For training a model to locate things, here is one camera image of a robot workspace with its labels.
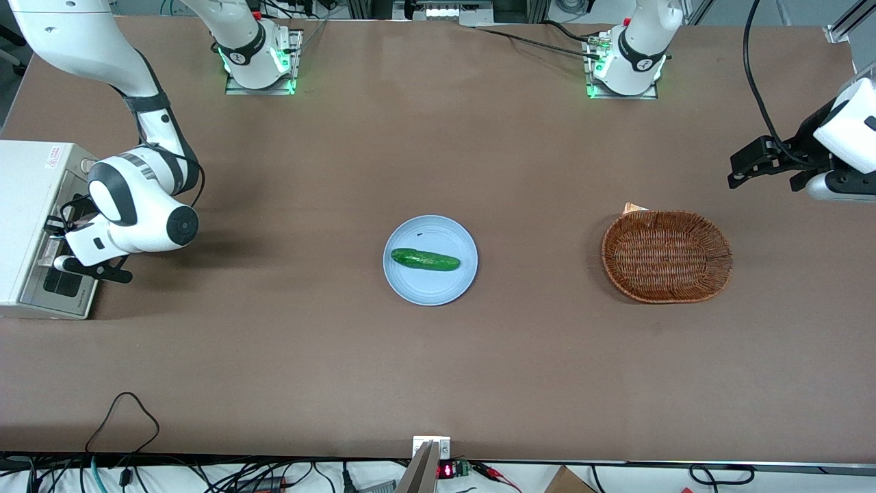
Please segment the brown wicker basket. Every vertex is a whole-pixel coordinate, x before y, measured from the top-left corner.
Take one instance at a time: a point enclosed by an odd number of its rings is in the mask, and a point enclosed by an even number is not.
[[[642,303],[696,303],[730,281],[730,245],[717,226],[687,211],[636,211],[605,232],[605,270]]]

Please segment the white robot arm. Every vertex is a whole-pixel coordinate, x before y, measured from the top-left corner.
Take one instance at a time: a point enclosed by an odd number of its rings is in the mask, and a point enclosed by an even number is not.
[[[791,190],[817,200],[876,201],[876,63],[781,143],[764,135],[731,157],[731,189],[751,178],[798,171]]]
[[[256,21],[244,0],[186,3],[207,25],[240,85],[261,89],[289,71],[279,63],[283,36],[288,40],[286,27]],[[60,211],[62,227],[56,232],[63,234],[73,255],[54,262],[58,270],[129,282],[131,274],[111,265],[112,259],[174,250],[194,238],[198,216],[173,196],[195,186],[200,164],[157,77],[119,32],[107,0],[10,4],[36,54],[65,72],[106,82],[136,120],[139,144],[98,161],[88,173],[88,193],[98,214],[84,225],[70,225]]]
[[[608,31],[610,45],[593,76],[623,96],[647,91],[660,77],[669,42],[683,19],[679,0],[636,0],[629,22]]]

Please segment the cucumber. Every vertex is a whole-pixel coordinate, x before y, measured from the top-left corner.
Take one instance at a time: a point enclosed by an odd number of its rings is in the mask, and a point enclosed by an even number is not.
[[[449,272],[459,268],[459,259],[448,255],[421,252],[413,248],[396,248],[390,253],[392,259],[408,268],[423,268]]]

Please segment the cable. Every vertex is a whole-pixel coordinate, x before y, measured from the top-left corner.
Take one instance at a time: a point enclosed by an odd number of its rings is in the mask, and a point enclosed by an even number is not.
[[[748,484],[749,482],[754,481],[754,468],[744,467],[746,471],[748,471],[749,476],[745,479],[741,479],[739,481],[717,481],[715,476],[712,475],[709,468],[705,467],[703,464],[691,464],[688,468],[688,474],[690,475],[690,479],[702,484],[703,486],[711,486],[715,493],[720,493],[717,490],[718,485],[724,486],[742,486],[743,484]],[[694,474],[694,471],[703,471],[709,477],[708,481],[702,480]]]
[[[748,12],[748,19],[745,22],[745,30],[742,34],[742,65],[745,68],[745,78],[748,80],[748,86],[752,89],[752,94],[754,95],[754,100],[758,104],[758,109],[760,110],[760,116],[764,118],[764,123],[766,123],[766,128],[770,133],[770,136],[773,138],[776,147],[785,154],[791,161],[794,161],[798,164],[802,164],[805,166],[813,166],[815,163],[811,161],[804,161],[794,155],[791,154],[791,151],[785,146],[785,143],[779,139],[779,133],[776,132],[775,126],[773,125],[773,120],[769,117],[769,113],[767,113],[767,106],[764,104],[764,99],[760,95],[760,91],[758,90],[757,84],[754,83],[754,76],[752,75],[752,65],[749,60],[748,53],[748,39],[752,33],[752,23],[754,22],[754,14],[758,11],[758,5],[760,5],[760,0],[754,0],[752,2],[752,9]]]
[[[590,464],[590,470],[593,471],[593,482],[597,484],[597,489],[599,493],[605,493],[605,490],[602,487],[602,483],[599,482],[599,474],[597,474],[597,467],[594,464]]]
[[[198,189],[198,195],[194,196],[194,200],[189,205],[190,207],[194,207],[194,205],[198,203],[198,199],[201,198],[201,194],[204,192],[204,185],[207,182],[207,173],[204,172],[204,167],[201,166],[200,162],[198,162],[194,159],[189,159],[186,156],[181,156],[177,153],[172,153],[172,152],[168,151],[167,149],[158,147],[155,144],[150,143],[148,140],[146,140],[146,136],[143,134],[143,127],[140,126],[139,118],[135,118],[135,119],[137,120],[137,133],[140,136],[140,142],[144,146],[149,147],[151,150],[153,150],[156,153],[161,154],[165,157],[170,156],[170,157],[173,157],[176,159],[182,159],[185,162],[190,162],[198,168],[198,175],[200,176],[200,179],[201,179],[201,187]]]
[[[52,493],[55,490],[55,485],[58,484],[58,481],[60,481],[60,478],[64,477],[64,473],[67,472],[67,470],[70,468],[71,465],[73,465],[72,458],[69,461],[67,461],[67,464],[60,471],[60,474],[58,475],[57,478],[55,478],[54,474],[52,474],[52,486],[49,487],[49,490],[46,493]]]
[[[577,35],[573,34],[570,30],[566,29],[565,25],[562,25],[559,22],[554,22],[553,20],[545,19],[545,20],[541,21],[541,23],[547,24],[547,25],[552,25],[553,27],[559,29],[566,36],[569,36],[571,39],[574,39],[575,41],[581,41],[582,43],[586,43],[588,41],[588,39],[590,38],[590,36],[597,36],[599,34],[599,31],[596,31],[596,32],[591,32],[590,34],[584,34],[583,36],[577,36]]]
[[[318,33],[320,33],[323,29],[325,29],[325,26],[326,26],[326,24],[328,23],[329,18],[330,18],[333,14],[334,14],[334,12],[332,12],[332,11],[328,11],[328,13],[326,14],[326,18],[324,18],[324,19],[322,20],[322,22],[320,22],[320,24],[319,24],[318,26],[316,26],[316,29],[314,29],[314,31],[310,33],[310,36],[307,36],[307,39],[305,39],[304,42],[301,43],[301,48],[299,48],[299,51],[302,51],[302,52],[303,52],[303,51],[304,51],[304,48],[310,43],[310,40],[313,39],[313,38],[314,38]]]
[[[335,491],[335,484],[331,481],[331,479],[329,479],[328,476],[324,475],[324,474],[322,473],[322,471],[320,471],[320,469],[319,469],[318,467],[316,467],[316,462],[311,462],[311,464],[313,464],[313,466],[314,466],[314,471],[316,471],[316,474],[318,474],[318,475],[320,475],[320,476],[326,478],[326,481],[328,481],[328,484],[331,486],[331,493],[337,493],[337,492]]]
[[[91,456],[91,475],[95,477],[97,488],[101,493],[108,493],[106,486],[103,486],[103,480],[101,480],[100,475],[97,474],[97,462],[94,455]]]
[[[516,484],[514,484],[513,482],[508,481],[507,479],[504,479],[504,480],[501,480],[501,479],[500,479],[499,482],[501,482],[502,484],[507,484],[508,486],[510,486],[510,487],[512,487],[512,488],[514,488],[514,489],[516,489],[516,490],[517,490],[517,493],[523,493],[523,491],[521,491],[520,488],[518,488],[518,486],[517,486]]]
[[[483,28],[474,28],[474,27],[472,27],[472,29],[474,29],[475,31],[488,32],[490,34],[497,34],[498,36],[505,36],[508,39],[516,39],[517,41],[523,41],[524,43],[529,43],[530,45],[540,46],[542,48],[546,48],[548,50],[554,50],[556,52],[573,54],[573,55],[577,55],[577,56],[582,56],[584,58],[591,58],[593,60],[599,59],[599,55],[597,55],[597,54],[579,52],[576,50],[570,50],[568,48],[560,48],[559,46],[549,45],[547,43],[542,43],[540,41],[533,41],[532,39],[521,38],[520,36],[516,36],[514,34],[508,34],[507,32],[499,32],[499,31],[493,31],[492,29],[483,29]]]
[[[137,464],[134,464],[134,475],[137,477],[137,482],[140,483],[140,488],[143,489],[144,493],[149,493],[149,490],[146,488],[146,484],[143,482],[143,478],[140,477],[140,469],[137,468]]]
[[[137,394],[134,394],[133,392],[127,392],[127,391],[120,392],[116,396],[116,398],[112,400],[112,404],[109,405],[109,410],[107,411],[107,415],[103,417],[103,421],[101,421],[101,425],[97,427],[97,429],[95,430],[94,433],[91,433],[91,437],[88,439],[87,442],[85,442],[85,453],[86,454],[93,454],[93,452],[91,450],[89,450],[88,447],[91,445],[91,442],[94,441],[95,438],[97,438],[97,435],[99,435],[100,432],[103,431],[103,427],[106,426],[107,421],[110,420],[110,415],[112,414],[112,410],[116,407],[116,403],[118,403],[118,400],[124,396],[133,397],[134,400],[137,401],[137,405],[140,406],[140,410],[155,425],[155,433],[153,433],[152,436],[147,441],[143,442],[143,445],[141,445],[140,447],[137,447],[136,449],[134,449],[133,452],[131,452],[128,455],[130,456],[133,454],[138,454],[141,450],[143,450],[144,447],[151,444],[152,441],[155,440],[159,436],[159,433],[161,432],[161,425],[159,425],[159,421],[149,411],[146,410],[145,406],[143,406],[143,403],[140,401],[140,397],[137,397]]]

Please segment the sticker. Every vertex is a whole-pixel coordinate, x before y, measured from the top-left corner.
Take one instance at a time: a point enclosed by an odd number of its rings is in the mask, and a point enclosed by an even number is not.
[[[49,157],[46,159],[46,168],[54,168],[58,166],[61,151],[63,149],[63,146],[52,146],[52,150],[49,151]]]

